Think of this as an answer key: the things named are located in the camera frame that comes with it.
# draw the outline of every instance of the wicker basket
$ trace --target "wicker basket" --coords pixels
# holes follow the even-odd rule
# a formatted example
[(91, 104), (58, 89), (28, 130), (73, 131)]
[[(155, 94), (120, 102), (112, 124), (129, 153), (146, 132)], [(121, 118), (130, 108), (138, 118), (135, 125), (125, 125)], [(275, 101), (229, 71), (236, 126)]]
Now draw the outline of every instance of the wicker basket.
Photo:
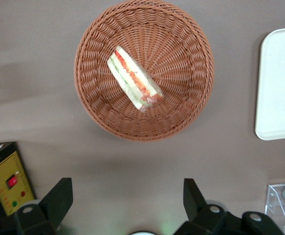
[[(162, 89), (165, 100), (138, 111), (107, 60), (120, 45)], [(159, 0), (110, 7), (86, 30), (75, 59), (75, 85), (89, 115), (104, 129), (133, 141), (155, 141), (187, 127), (212, 89), (214, 63), (202, 29), (187, 13)]]

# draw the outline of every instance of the gray table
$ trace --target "gray table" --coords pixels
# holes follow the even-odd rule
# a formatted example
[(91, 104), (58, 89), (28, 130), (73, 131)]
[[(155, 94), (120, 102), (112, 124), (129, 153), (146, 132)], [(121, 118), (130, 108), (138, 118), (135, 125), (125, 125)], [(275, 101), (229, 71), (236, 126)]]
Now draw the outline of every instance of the gray table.
[(73, 64), (102, 0), (0, 0), (0, 141), (19, 141), (39, 197), (72, 177), (65, 234), (172, 234), (186, 220), (183, 178), (233, 214), (263, 212), (266, 187), (285, 182), (285, 140), (254, 133), (260, 44), (285, 28), (285, 1), (171, 0), (203, 28), (215, 58), (207, 106), (159, 142), (118, 139), (84, 111)]

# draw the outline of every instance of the wrapped sandwich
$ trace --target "wrapped sandwich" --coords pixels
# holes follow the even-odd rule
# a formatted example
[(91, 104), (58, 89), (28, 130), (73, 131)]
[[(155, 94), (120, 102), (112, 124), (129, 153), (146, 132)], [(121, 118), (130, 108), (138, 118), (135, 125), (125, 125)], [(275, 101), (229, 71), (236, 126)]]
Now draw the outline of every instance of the wrapped sandwich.
[(108, 59), (108, 66), (134, 106), (144, 112), (163, 100), (163, 92), (150, 75), (120, 46)]

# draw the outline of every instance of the red switch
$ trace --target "red switch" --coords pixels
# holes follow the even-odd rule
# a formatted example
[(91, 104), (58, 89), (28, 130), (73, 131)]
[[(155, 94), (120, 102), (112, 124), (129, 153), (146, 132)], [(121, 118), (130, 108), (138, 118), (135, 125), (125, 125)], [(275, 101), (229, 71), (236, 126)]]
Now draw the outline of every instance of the red switch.
[(15, 177), (15, 175), (12, 175), (7, 181), (6, 181), (7, 185), (9, 188), (12, 188), (15, 184), (17, 184), (17, 178)]

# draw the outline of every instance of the screw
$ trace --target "screw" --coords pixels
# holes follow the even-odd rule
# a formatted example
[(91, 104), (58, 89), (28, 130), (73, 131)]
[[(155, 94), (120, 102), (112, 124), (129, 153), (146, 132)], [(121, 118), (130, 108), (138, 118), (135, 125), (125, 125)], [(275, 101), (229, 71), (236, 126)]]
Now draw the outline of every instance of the screw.
[(32, 207), (26, 207), (24, 210), (23, 210), (23, 213), (29, 213), (31, 212), (33, 209)]
[(253, 219), (256, 222), (261, 222), (262, 221), (262, 218), (258, 214), (252, 213), (252, 214), (250, 214), (250, 218)]
[(219, 209), (218, 207), (216, 207), (216, 206), (211, 206), (211, 207), (210, 207), (210, 210), (211, 210), (211, 212), (213, 212), (213, 213), (219, 213), (219, 212), (220, 212), (220, 209)]

